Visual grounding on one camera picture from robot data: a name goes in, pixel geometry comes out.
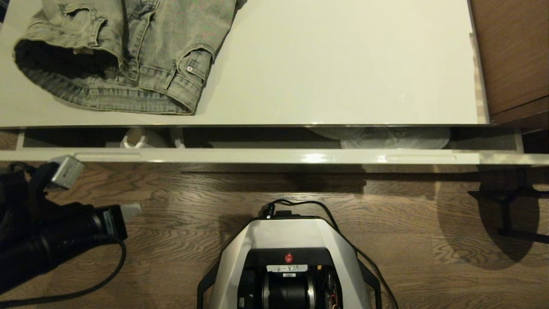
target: cabinet top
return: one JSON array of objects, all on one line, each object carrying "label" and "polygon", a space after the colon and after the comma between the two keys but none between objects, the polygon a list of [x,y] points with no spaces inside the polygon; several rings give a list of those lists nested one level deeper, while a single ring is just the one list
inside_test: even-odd
[{"label": "cabinet top", "polygon": [[466,1],[248,1],[196,115],[60,103],[15,66],[40,0],[12,1],[0,32],[0,127],[487,124]]}]

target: drawer handle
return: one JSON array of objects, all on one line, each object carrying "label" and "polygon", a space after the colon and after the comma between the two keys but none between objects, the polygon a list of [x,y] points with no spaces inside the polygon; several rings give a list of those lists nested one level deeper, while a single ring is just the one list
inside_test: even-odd
[{"label": "drawer handle", "polygon": [[141,159],[141,154],[138,152],[78,152],[74,156],[81,161],[138,161]]},{"label": "drawer handle", "polygon": [[440,156],[433,155],[410,155],[410,154],[390,154],[385,156],[387,163],[415,163],[423,164],[448,164],[455,163],[457,158],[454,154],[442,154]]}]

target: drawer front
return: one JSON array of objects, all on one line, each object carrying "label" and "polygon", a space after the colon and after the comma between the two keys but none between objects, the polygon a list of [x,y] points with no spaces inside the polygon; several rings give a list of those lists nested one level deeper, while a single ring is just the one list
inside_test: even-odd
[{"label": "drawer front", "polygon": [[[366,132],[364,138],[374,139],[371,133],[379,131]],[[5,149],[15,150],[0,151],[0,161],[48,161],[72,155],[84,162],[549,165],[549,154],[524,153],[521,135],[514,129],[452,128],[448,132],[444,149],[342,149],[347,144],[304,128],[27,129],[17,140],[13,133],[5,135],[14,144]],[[127,148],[141,142],[146,148]]]}]

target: white cabinet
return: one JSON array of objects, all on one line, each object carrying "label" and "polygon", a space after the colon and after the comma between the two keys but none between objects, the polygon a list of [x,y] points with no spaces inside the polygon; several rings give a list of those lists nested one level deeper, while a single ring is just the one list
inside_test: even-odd
[{"label": "white cabinet", "polygon": [[[488,126],[467,1],[248,1],[194,116],[75,108],[28,81],[12,49],[39,8],[40,0],[13,1],[0,32],[0,128],[25,129],[2,161],[549,165],[547,154],[524,153],[514,130]],[[451,126],[452,140],[442,150],[347,150],[254,132],[317,125]],[[115,147],[133,126],[247,131],[212,148]]]}]

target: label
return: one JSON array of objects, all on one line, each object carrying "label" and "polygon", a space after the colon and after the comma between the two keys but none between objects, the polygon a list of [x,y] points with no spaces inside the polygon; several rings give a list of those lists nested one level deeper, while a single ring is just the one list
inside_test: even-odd
[{"label": "label", "polygon": [[267,265],[267,271],[272,273],[295,273],[306,272],[308,265],[289,264],[289,265]]},{"label": "label", "polygon": [[110,211],[103,212],[103,218],[105,219],[107,234],[114,235],[113,218],[110,216]]}]

